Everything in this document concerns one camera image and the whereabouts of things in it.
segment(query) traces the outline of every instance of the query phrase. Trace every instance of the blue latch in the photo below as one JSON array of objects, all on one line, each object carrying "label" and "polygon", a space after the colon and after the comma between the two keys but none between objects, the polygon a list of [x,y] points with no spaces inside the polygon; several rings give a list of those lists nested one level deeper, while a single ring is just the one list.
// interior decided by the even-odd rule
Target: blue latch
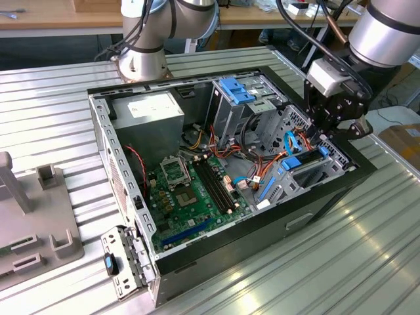
[{"label": "blue latch", "polygon": [[282,161],[282,166],[286,171],[294,169],[300,165],[302,165],[302,163],[295,156],[289,157],[288,159],[284,159]]},{"label": "blue latch", "polygon": [[111,268],[112,266],[111,257],[106,257],[105,263],[106,263],[106,268]]},{"label": "blue latch", "polygon": [[329,150],[325,146],[320,146],[318,149],[325,158],[329,155]]},{"label": "blue latch", "polygon": [[220,85],[233,98],[235,104],[244,104],[256,100],[255,96],[250,95],[245,90],[245,86],[239,83],[234,77],[220,79]]}]

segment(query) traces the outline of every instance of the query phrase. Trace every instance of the blue plastic clip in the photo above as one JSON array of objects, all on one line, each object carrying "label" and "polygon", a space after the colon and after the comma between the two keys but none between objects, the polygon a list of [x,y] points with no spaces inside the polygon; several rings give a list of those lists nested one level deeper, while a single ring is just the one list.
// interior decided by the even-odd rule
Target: blue plastic clip
[{"label": "blue plastic clip", "polygon": [[284,159],[282,161],[282,166],[286,171],[294,169],[300,165],[302,165],[302,163],[295,156],[289,157],[288,159]]},{"label": "blue plastic clip", "polygon": [[250,95],[245,90],[245,85],[239,83],[234,77],[220,79],[220,85],[233,98],[235,104],[244,104],[256,100],[255,96]]},{"label": "blue plastic clip", "polygon": [[325,146],[320,146],[318,149],[325,158],[329,155],[329,150]]},{"label": "blue plastic clip", "polygon": [[296,148],[299,152],[302,151],[302,148],[297,143],[295,135],[291,131],[288,131],[284,134],[284,147],[286,148],[287,154],[290,156],[293,155],[293,152],[289,146],[289,138],[291,139],[292,148]]}]

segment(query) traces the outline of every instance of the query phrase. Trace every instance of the black wire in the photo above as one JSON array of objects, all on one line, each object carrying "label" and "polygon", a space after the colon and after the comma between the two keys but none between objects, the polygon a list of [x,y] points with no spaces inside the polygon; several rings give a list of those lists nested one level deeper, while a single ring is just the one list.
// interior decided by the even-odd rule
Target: black wire
[{"label": "black wire", "polygon": [[[152,4],[153,4],[153,0],[144,0],[143,7],[142,7],[142,16],[140,17],[136,25],[131,29],[131,31],[121,41],[119,41],[118,43],[114,45],[110,45],[109,47],[106,47],[101,53],[97,54],[93,61],[97,61],[104,54],[106,54],[107,59],[110,53],[120,54],[121,51],[124,48],[128,47],[130,44],[132,44],[132,42],[134,42],[132,45],[135,45],[135,43],[138,41],[140,37],[140,34],[142,32],[142,29],[145,23],[147,22],[150,9],[152,8]],[[135,30],[137,29],[138,29],[137,34],[133,36],[130,40],[128,40],[128,38],[130,38],[130,36],[132,36],[132,34],[134,34]]]},{"label": "black wire", "polygon": [[325,16],[331,16],[328,12],[326,2],[324,0],[319,0],[320,5],[318,5],[318,8],[321,6],[322,11],[324,12]]},{"label": "black wire", "polygon": [[[352,0],[343,0],[341,2],[341,4],[339,5],[338,9],[334,11],[333,13],[333,19],[334,20],[338,20],[341,13],[343,13],[344,9],[352,2]],[[320,42],[323,43],[326,39],[326,37],[328,36],[329,32],[331,31],[331,26],[329,26],[329,24],[327,24],[327,30],[325,31],[325,33],[323,34],[322,38],[320,39]]]},{"label": "black wire", "polygon": [[[315,19],[318,15],[319,11],[320,11],[320,6],[318,5],[318,8],[316,9],[316,12],[315,12],[315,15],[314,15],[314,18],[312,19],[312,23],[310,24],[310,27],[307,31],[308,34],[312,33],[312,29],[314,27]],[[309,42],[307,41],[306,44],[304,44],[304,46],[302,47],[302,49],[297,53],[297,56],[299,56],[308,47],[308,45],[309,45]]]},{"label": "black wire", "polygon": [[359,95],[357,93],[357,97],[359,98],[366,98],[370,99],[373,95],[372,88],[369,86],[369,84],[366,82],[366,80],[360,76],[350,65],[347,64],[343,59],[339,58],[336,54],[334,54],[332,51],[330,51],[325,45],[320,43],[318,40],[310,36],[309,34],[306,34],[306,32],[288,15],[286,10],[284,9],[283,3],[281,0],[276,0],[277,2],[277,8],[280,12],[280,14],[283,16],[284,20],[289,23],[289,25],[295,29],[297,33],[299,33],[301,36],[306,38],[308,41],[310,41],[313,45],[319,48],[320,51],[322,51],[329,59],[340,65],[351,78],[361,87],[365,95]]},{"label": "black wire", "polygon": [[390,120],[390,119],[388,119],[388,118],[386,118],[386,117],[382,116],[382,115],[381,115],[381,113],[379,112],[379,110],[377,110],[377,111],[378,111],[378,115],[379,115],[380,117],[382,117],[383,119],[385,119],[386,121],[389,121],[390,123],[399,123],[399,124],[402,126],[402,123],[400,123],[399,121]]},{"label": "black wire", "polygon": [[378,104],[380,105],[381,108],[386,108],[386,107],[393,107],[393,106],[398,106],[398,98],[393,95],[390,94],[389,91],[393,88],[395,88],[396,86],[398,86],[399,84],[403,83],[409,76],[411,76],[414,72],[416,71],[416,69],[414,69],[413,71],[411,71],[408,75],[406,75],[405,77],[403,77],[401,80],[399,80],[399,82],[393,84],[391,87],[389,87],[386,91],[385,94],[378,99]]}]

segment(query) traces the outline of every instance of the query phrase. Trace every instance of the chip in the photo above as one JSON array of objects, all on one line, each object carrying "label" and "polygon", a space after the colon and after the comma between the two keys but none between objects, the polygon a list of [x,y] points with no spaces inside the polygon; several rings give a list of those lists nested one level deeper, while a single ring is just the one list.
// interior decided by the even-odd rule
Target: chip
[{"label": "chip", "polygon": [[166,230],[169,230],[171,227],[169,226],[169,224],[167,222],[159,224],[157,226],[157,229],[159,230],[159,232],[164,232]]},{"label": "chip", "polygon": [[190,186],[176,189],[175,197],[181,207],[186,207],[198,201],[196,194]]}]

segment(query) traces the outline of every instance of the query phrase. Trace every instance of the red wire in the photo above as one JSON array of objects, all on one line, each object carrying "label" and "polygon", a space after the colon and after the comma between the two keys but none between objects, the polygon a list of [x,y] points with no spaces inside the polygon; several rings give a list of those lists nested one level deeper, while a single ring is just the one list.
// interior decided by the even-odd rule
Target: red wire
[{"label": "red wire", "polygon": [[146,167],[144,166],[143,159],[140,157],[140,154],[138,154],[137,151],[134,150],[133,148],[131,148],[129,146],[124,146],[124,147],[126,147],[127,149],[129,149],[130,151],[132,151],[132,153],[134,153],[136,155],[136,157],[140,161],[140,164],[142,165],[142,169],[143,169],[143,182],[144,182],[144,196],[145,196],[146,195],[146,190],[147,190],[147,185],[146,185]]}]

